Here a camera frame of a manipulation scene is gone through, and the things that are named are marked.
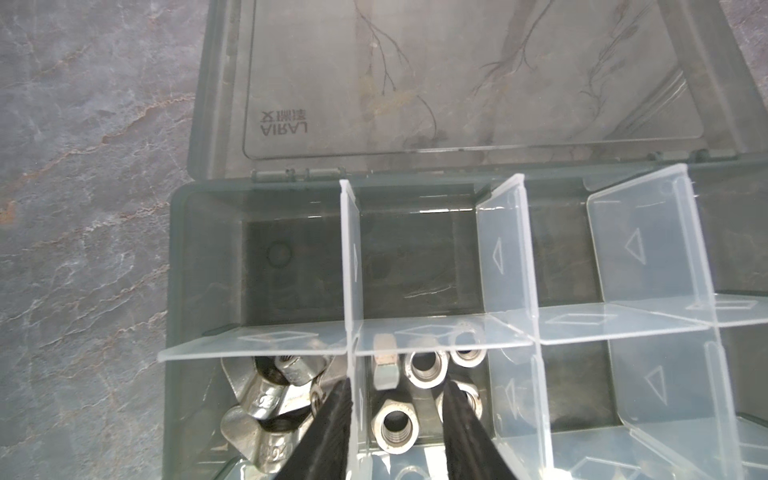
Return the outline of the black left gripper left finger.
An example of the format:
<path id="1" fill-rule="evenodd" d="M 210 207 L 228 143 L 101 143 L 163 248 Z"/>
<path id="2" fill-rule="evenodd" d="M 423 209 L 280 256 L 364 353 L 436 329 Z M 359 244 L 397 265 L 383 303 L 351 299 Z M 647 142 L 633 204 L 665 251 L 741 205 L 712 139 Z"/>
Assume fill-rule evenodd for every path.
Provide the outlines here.
<path id="1" fill-rule="evenodd" d="M 275 479 L 345 479 L 352 421 L 349 378 L 338 381 Z"/>

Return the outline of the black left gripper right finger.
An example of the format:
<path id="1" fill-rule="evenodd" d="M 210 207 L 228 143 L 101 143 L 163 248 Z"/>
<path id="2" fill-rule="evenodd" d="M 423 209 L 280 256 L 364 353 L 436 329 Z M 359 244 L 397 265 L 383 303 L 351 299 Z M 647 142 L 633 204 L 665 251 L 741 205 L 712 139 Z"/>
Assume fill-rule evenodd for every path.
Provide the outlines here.
<path id="1" fill-rule="evenodd" d="M 517 479 L 455 381 L 444 385 L 442 410 L 449 479 Z"/>

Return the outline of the silver wing nut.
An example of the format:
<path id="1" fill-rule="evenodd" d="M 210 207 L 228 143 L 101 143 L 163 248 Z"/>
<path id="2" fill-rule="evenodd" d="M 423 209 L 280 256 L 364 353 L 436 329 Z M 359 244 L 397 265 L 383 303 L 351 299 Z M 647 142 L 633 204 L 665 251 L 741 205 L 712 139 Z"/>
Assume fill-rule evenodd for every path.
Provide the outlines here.
<path id="1" fill-rule="evenodd" d="M 275 368 L 276 357 L 225 357 L 220 361 L 235 398 L 245 412 L 266 420 L 310 406 L 310 384 L 291 385 Z"/>
<path id="2" fill-rule="evenodd" d="M 266 420 L 257 420 L 235 406 L 222 417 L 220 431 L 259 472 L 274 474 L 294 453 L 313 419 L 309 406 Z"/>
<path id="3" fill-rule="evenodd" d="M 326 355 L 283 355 L 275 358 L 274 365 L 291 385 L 303 386 L 323 373 L 329 362 Z"/>

